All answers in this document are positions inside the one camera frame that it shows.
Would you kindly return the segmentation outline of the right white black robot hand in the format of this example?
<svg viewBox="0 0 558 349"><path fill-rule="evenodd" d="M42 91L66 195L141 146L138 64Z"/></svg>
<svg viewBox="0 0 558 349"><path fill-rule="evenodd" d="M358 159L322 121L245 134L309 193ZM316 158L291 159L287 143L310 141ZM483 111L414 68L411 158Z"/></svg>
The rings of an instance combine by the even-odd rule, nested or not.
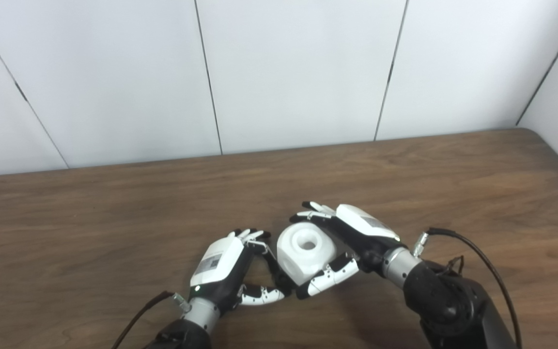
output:
<svg viewBox="0 0 558 349"><path fill-rule="evenodd" d="M376 272L383 269L401 251L406 250L399 236L374 216L350 204L332 209L313 201L302 203L306 211L290 217L290 222L310 222L330 232L352 250L324 265L310 280L296 288L299 300L315 296L343 283L359 271Z"/></svg>

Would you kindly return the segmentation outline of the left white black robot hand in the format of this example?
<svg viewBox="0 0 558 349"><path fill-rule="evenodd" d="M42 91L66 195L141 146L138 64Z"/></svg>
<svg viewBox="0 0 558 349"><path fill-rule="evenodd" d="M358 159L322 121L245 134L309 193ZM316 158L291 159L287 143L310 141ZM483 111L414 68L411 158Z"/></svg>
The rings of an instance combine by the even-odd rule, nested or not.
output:
<svg viewBox="0 0 558 349"><path fill-rule="evenodd" d="M225 314L239 305L265 305L290 296L296 284L266 242L270 237L270 232L257 228L236 229L211 243L190 279L189 302L206 300ZM245 283L256 256L266 261L272 286Z"/></svg>

